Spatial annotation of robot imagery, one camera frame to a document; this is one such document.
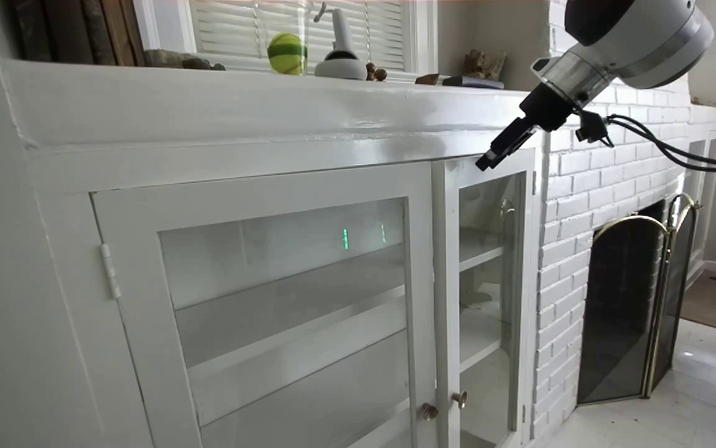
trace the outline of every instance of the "white cabinet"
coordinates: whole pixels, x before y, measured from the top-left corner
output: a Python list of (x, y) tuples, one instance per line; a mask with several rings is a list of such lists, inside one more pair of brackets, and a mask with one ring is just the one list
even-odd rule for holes
[(537, 255), (533, 153), (494, 171), (438, 163), (438, 321), (441, 445), (524, 444), (531, 393)]
[(157, 448), (434, 445), (428, 165), (93, 207)]

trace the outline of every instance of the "white brick wall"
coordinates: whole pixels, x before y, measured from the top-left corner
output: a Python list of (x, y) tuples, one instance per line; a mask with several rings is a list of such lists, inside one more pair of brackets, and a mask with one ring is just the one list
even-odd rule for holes
[[(562, 33), (563, 0), (552, 0), (550, 52), (574, 44)], [(589, 107), (629, 114), (675, 148), (716, 138), (716, 109), (691, 107), (686, 80), (653, 92), (611, 85)], [(584, 299), (597, 226), (670, 196), (681, 170), (635, 135), (611, 128), (613, 149), (574, 139), (577, 121), (550, 138), (550, 180), (542, 226), (537, 379), (531, 444), (543, 444), (574, 411), (584, 331)]]

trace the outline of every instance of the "door knob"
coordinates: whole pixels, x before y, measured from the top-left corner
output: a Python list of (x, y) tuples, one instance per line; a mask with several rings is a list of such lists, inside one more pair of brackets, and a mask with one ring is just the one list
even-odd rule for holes
[(456, 404), (456, 409), (463, 411), (466, 405), (466, 392), (463, 393), (453, 393), (453, 400)]
[(423, 405), (418, 409), (418, 415), (424, 418), (424, 421), (434, 421), (434, 418), (438, 418), (438, 409), (429, 405), (429, 404), (423, 404)]

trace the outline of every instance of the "window frame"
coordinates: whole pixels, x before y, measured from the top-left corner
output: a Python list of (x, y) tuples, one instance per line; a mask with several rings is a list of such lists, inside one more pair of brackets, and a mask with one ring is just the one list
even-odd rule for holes
[[(195, 52), (189, 0), (133, 0), (147, 51)], [(408, 2), (408, 51), (399, 74), (438, 73), (438, 0)]]

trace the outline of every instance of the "fireplace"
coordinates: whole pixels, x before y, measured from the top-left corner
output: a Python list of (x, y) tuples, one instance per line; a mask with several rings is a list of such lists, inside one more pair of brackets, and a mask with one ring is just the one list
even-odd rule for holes
[(695, 204), (655, 202), (597, 230), (579, 404), (650, 395), (670, 368)]

